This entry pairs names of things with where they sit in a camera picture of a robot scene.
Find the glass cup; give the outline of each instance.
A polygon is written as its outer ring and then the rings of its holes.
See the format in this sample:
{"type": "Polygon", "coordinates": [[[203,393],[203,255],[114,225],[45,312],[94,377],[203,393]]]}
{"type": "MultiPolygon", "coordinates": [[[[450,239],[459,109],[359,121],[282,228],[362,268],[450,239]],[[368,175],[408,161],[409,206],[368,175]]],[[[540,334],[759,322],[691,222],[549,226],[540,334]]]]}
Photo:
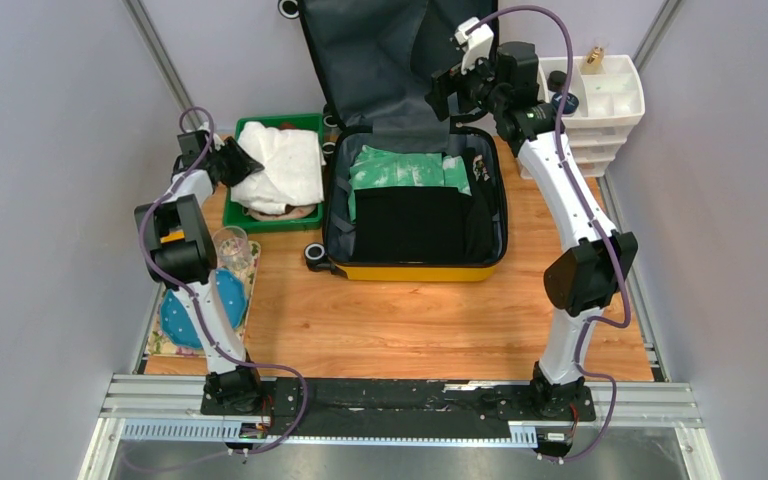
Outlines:
{"type": "Polygon", "coordinates": [[[219,266],[231,270],[238,277],[252,264],[249,237],[240,227],[222,227],[213,234],[213,246],[216,247],[219,266]]]}

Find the suitcase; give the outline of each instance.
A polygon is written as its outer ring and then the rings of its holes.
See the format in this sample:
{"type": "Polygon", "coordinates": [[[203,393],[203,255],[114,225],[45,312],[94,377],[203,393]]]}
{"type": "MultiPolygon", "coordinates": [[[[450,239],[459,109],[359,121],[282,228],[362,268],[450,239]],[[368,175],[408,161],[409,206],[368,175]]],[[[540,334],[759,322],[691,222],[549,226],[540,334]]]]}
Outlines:
{"type": "MultiPolygon", "coordinates": [[[[327,108],[341,130],[326,184],[322,231],[327,267],[317,270],[350,280],[423,282],[477,282],[493,274],[508,240],[507,201],[495,143],[487,132],[463,126],[481,115],[460,112],[451,121],[440,122],[424,97],[431,90],[432,75],[460,61],[451,42],[457,26],[496,9],[497,2],[489,0],[299,2],[302,29],[327,108]],[[480,261],[453,264],[353,260],[357,232],[348,218],[349,167],[364,145],[452,156],[472,148],[480,154],[497,207],[492,216],[492,252],[480,261]]],[[[497,23],[492,22],[491,28],[498,31],[497,23]]],[[[453,96],[451,111],[458,112],[454,100],[453,96]]],[[[469,166],[466,169],[473,173],[469,166]]]]}

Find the brown item in tray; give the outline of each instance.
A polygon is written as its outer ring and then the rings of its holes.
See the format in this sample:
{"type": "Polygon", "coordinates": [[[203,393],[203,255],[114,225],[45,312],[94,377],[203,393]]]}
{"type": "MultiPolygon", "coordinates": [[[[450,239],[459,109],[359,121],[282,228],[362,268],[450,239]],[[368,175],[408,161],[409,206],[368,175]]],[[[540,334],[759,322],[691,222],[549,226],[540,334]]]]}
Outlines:
{"type": "Polygon", "coordinates": [[[249,209],[248,214],[250,217],[259,222],[274,222],[276,220],[298,220],[299,218],[304,218],[313,213],[313,209],[315,208],[316,205],[303,205],[301,207],[293,207],[291,205],[287,205],[287,213],[284,213],[283,215],[267,215],[252,209],[249,209]]]}

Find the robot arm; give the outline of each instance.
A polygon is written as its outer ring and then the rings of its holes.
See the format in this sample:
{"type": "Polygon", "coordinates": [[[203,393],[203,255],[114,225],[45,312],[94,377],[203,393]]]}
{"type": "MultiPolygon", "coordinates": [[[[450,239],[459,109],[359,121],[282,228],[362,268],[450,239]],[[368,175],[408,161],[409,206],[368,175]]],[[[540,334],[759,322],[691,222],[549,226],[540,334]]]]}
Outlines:
{"type": "MultiPolygon", "coordinates": [[[[172,176],[174,185],[184,175],[199,152],[211,139],[206,132],[196,131],[179,135],[178,143],[182,154],[175,163],[172,176]]],[[[263,169],[263,166],[249,157],[233,139],[216,150],[211,145],[203,167],[186,176],[176,190],[170,187],[172,195],[163,202],[148,222],[143,240],[152,260],[173,277],[186,283],[198,295],[205,325],[216,343],[233,358],[245,360],[245,348],[231,328],[217,288],[217,257],[210,231],[202,215],[202,205],[213,194],[219,182],[228,186],[236,185],[249,174],[263,169]]],[[[137,225],[142,222],[149,205],[134,210],[137,225]]],[[[161,278],[149,269],[155,281],[161,278]]],[[[194,316],[193,301],[186,291],[166,283],[184,309],[194,316]]],[[[210,348],[209,341],[199,322],[193,321],[198,338],[204,346],[208,371],[217,377],[235,372],[237,366],[210,348]]]]}
{"type": "MultiPolygon", "coordinates": [[[[630,232],[619,233],[593,198],[573,160],[565,133],[561,143],[569,172],[562,164],[554,141],[557,112],[537,99],[539,60],[534,45],[504,43],[491,59],[488,45],[492,44],[492,30],[483,25],[466,34],[476,23],[477,19],[472,18],[458,27],[455,40],[464,51],[463,61],[434,75],[426,101],[441,121],[449,116],[448,97],[453,93],[458,95],[461,111],[479,108],[491,113],[499,136],[531,173],[552,213],[564,253],[543,276],[555,310],[549,342],[534,366],[532,385],[540,413],[553,417],[566,412],[571,399],[583,388],[575,351],[585,321],[601,315],[619,286],[604,240],[591,225],[571,182],[578,183],[595,219],[610,232],[624,275],[631,268],[637,241],[630,232]]],[[[582,340],[582,362],[589,332],[582,340]]]]}

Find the wooden surface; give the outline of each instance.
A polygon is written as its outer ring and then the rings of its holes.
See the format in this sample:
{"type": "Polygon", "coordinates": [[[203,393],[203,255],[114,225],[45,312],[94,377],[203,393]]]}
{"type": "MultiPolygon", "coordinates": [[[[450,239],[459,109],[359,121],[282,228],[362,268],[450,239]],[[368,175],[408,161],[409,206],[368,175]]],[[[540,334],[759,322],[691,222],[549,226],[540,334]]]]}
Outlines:
{"type": "MultiPolygon", "coordinates": [[[[492,277],[470,284],[353,282],[307,270],[302,251],[321,241],[318,230],[252,235],[263,247],[246,327],[252,359],[314,377],[530,379],[552,319],[543,270],[560,243],[536,184],[519,177],[506,145],[498,147],[509,244],[492,277]]],[[[588,183],[601,198],[596,182],[588,183]]],[[[211,231],[222,225],[224,198],[219,189],[204,205],[211,231]]],[[[617,296],[606,316],[621,319],[621,308],[617,296]]],[[[625,330],[597,326],[586,364],[618,380],[652,380],[636,319],[625,330]]],[[[152,357],[146,373],[204,374],[205,361],[152,357]]]]}

